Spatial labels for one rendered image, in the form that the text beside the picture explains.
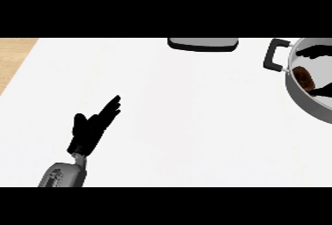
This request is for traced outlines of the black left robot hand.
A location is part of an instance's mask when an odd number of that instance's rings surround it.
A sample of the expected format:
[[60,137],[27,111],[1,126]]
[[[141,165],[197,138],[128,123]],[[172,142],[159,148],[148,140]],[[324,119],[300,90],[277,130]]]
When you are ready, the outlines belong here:
[[98,114],[92,114],[86,119],[82,113],[73,116],[72,139],[69,142],[67,153],[78,153],[88,156],[97,146],[107,126],[119,114],[120,97],[115,96]]

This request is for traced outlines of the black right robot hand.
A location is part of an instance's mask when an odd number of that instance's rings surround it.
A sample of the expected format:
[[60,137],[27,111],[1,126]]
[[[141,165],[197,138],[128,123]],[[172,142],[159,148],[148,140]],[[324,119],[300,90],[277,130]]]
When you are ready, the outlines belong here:
[[[332,46],[312,45],[311,47],[295,52],[296,56],[302,56],[314,60],[320,56],[332,56]],[[314,88],[311,91],[305,91],[311,97],[320,96],[332,98],[332,83],[321,88]]]

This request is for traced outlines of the brown sweet potato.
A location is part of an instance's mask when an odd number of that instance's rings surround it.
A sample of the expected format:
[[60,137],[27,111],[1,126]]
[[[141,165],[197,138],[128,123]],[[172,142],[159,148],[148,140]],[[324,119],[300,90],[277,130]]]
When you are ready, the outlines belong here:
[[296,66],[293,68],[293,75],[295,75],[295,80],[299,83],[302,89],[305,91],[311,91],[315,88],[315,84],[305,68],[300,66]]

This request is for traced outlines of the grey and black appliance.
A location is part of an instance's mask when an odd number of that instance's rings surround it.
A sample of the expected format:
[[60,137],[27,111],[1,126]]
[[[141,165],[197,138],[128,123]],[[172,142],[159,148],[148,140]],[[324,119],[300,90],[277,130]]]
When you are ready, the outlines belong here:
[[231,52],[237,45],[237,38],[168,38],[171,48],[194,52]]

